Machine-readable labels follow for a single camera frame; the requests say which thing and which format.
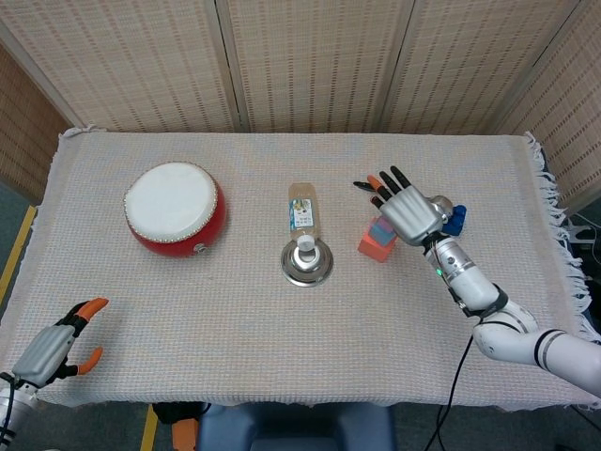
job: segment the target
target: robotic arm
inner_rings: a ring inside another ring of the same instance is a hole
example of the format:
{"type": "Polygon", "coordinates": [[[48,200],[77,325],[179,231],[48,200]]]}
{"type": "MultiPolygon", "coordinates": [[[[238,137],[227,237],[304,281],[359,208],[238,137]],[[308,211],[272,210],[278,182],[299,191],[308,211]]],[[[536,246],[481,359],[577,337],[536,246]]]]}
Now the robotic arm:
{"type": "Polygon", "coordinates": [[[378,179],[368,178],[384,199],[374,197],[372,203],[404,242],[424,247],[426,260],[461,310],[468,317],[480,317],[473,338],[482,354],[494,360],[538,365],[601,397],[601,347],[559,329],[539,329],[528,310],[509,300],[453,238],[440,233],[449,216],[448,199],[426,199],[395,166],[391,172],[400,186],[386,172],[379,173],[390,191],[378,179]]]}
{"type": "Polygon", "coordinates": [[[75,305],[54,326],[36,335],[12,368],[12,375],[0,373],[0,379],[9,384],[9,388],[0,391],[0,451],[8,448],[35,410],[40,388],[56,379],[84,375],[96,366],[102,348],[96,348],[85,364],[67,365],[67,360],[75,339],[106,304],[106,299],[97,298],[75,305]]]}

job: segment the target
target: label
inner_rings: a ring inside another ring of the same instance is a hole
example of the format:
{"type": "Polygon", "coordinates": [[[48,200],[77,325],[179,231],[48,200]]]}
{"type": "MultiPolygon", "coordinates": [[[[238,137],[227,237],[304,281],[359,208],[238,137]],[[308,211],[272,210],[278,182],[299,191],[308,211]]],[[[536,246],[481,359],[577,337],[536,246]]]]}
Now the label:
{"type": "Polygon", "coordinates": [[[313,225],[311,199],[292,199],[290,201],[290,230],[313,227],[313,225]]]}

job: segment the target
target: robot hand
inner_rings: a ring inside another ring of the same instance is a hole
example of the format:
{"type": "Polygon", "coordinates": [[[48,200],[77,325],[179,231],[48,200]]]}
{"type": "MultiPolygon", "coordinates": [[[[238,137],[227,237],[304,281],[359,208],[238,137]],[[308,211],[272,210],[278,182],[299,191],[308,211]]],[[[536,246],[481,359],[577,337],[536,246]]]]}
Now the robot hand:
{"type": "Polygon", "coordinates": [[[106,304],[108,300],[102,298],[78,303],[54,326],[36,335],[12,368],[13,375],[0,373],[0,379],[9,383],[9,388],[0,390],[0,451],[8,448],[36,409],[38,389],[57,378],[85,374],[96,366],[102,348],[96,348],[82,365],[67,365],[67,360],[75,339],[106,304]]]}
{"type": "Polygon", "coordinates": [[[96,348],[89,360],[81,365],[67,365],[67,354],[87,323],[106,304],[108,300],[103,298],[78,303],[54,326],[43,329],[12,368],[18,383],[26,382],[39,389],[57,378],[82,375],[96,366],[102,348],[96,348]]]}
{"type": "Polygon", "coordinates": [[[380,209],[404,242],[411,246],[429,247],[429,237],[439,235],[443,224],[453,214],[453,204],[441,195],[430,199],[424,197],[396,166],[391,166],[391,172],[401,186],[386,172],[379,173],[390,191],[375,177],[367,178],[374,190],[384,199],[382,203],[375,197],[372,203],[380,209]]]}

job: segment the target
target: plastic bottle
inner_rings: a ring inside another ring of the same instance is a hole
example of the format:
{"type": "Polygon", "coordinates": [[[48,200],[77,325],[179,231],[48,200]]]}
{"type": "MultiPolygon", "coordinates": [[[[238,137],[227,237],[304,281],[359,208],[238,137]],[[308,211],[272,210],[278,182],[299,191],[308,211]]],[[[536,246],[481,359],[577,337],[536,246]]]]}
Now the plastic bottle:
{"type": "Polygon", "coordinates": [[[312,251],[319,238],[316,189],[311,183],[292,183],[288,188],[290,238],[303,252],[312,251]]]}

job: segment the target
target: white drumhead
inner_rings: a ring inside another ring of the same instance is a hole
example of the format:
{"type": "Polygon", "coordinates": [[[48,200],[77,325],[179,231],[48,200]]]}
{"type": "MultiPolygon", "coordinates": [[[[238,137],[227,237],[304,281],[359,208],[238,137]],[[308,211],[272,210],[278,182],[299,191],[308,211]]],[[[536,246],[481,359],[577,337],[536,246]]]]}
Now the white drumhead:
{"type": "Polygon", "coordinates": [[[151,241],[180,241],[210,219],[217,189],[202,168],[166,163],[150,169],[125,195],[125,214],[138,235],[151,241]]]}

